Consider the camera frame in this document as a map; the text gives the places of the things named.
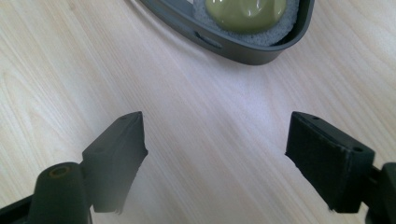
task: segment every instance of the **wooden table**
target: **wooden table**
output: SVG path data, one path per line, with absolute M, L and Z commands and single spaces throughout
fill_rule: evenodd
M 196 46 L 137 0 L 0 1 L 0 207 L 117 117 L 143 111 L 148 157 L 124 213 L 94 223 L 363 223 L 285 153 L 290 114 L 326 119 L 396 161 L 395 1 L 320 1 L 275 61 Z

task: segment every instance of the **green object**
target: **green object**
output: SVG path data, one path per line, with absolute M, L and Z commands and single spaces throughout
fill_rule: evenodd
M 205 0 L 206 10 L 224 30 L 254 34 L 273 27 L 287 0 Z

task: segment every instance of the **white foam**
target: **white foam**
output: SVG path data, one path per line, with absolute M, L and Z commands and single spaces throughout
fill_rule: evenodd
M 287 0 L 286 10 L 279 22 L 271 29 L 254 35 L 240 35 L 221 29 L 207 13 L 205 8 L 205 0 L 193 0 L 193 9 L 194 18 L 201 23 L 235 39 L 247 42 L 249 44 L 268 47 L 281 40 L 291 31 L 294 23 L 297 21 L 299 3 L 300 0 Z

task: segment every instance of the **table surface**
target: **table surface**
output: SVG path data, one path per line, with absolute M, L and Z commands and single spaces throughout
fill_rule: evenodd
M 320 1 L 273 62 L 193 44 L 137 0 L 0 1 L 0 207 L 144 114 L 124 212 L 94 223 L 363 223 L 328 210 L 284 153 L 290 114 L 326 119 L 396 161 L 395 1 Z

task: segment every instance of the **gray plastic container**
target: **gray plastic container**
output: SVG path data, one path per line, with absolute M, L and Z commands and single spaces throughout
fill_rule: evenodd
M 297 43 L 311 22 L 315 0 L 300 0 L 297 21 L 292 30 L 270 47 L 252 45 L 218 32 L 193 17 L 187 0 L 140 0 L 150 11 L 192 42 L 230 60 L 260 65 L 274 60 L 283 50 Z

